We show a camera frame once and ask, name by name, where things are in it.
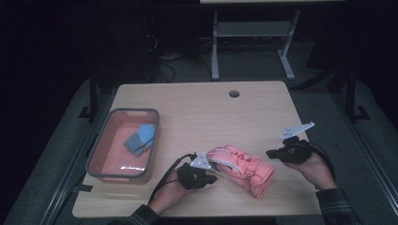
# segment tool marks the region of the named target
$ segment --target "hand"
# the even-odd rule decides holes
[[[317,189],[337,188],[328,166],[316,153],[301,164],[284,163],[284,165],[302,173],[305,179]]]
[[[194,189],[185,189],[181,186],[177,180],[178,176],[176,172],[178,169],[175,169],[170,173],[165,183],[171,182],[161,187],[154,200],[148,205],[158,215],[173,207],[187,194],[194,192]]]

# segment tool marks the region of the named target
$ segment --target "hole in table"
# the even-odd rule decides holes
[[[232,98],[238,98],[240,93],[237,90],[232,90],[229,92],[229,96]]]

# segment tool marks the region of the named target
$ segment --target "sleeve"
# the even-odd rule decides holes
[[[155,224],[159,216],[148,206],[142,204],[122,225],[151,225]]]
[[[362,222],[341,188],[316,192],[323,219],[327,225],[359,225]]]

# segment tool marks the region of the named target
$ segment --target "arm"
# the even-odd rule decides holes
[[[159,190],[155,199],[149,205],[141,205],[123,222],[124,225],[154,224],[159,215],[176,205],[184,196],[194,192],[193,189],[187,190],[181,186],[177,180],[177,170],[174,170],[169,175],[165,185]]]
[[[284,163],[284,165],[302,173],[308,182],[319,189],[316,197],[326,224],[362,224],[344,190],[337,187],[328,166],[319,155],[313,153],[302,164]]]

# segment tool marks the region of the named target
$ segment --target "person's left hand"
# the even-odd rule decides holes
[[[170,173],[165,183],[171,182],[161,187],[154,200],[148,205],[158,215],[176,205],[187,194],[194,192],[194,189],[185,189],[181,186],[177,180],[178,176],[176,172],[178,169],[179,168]]]

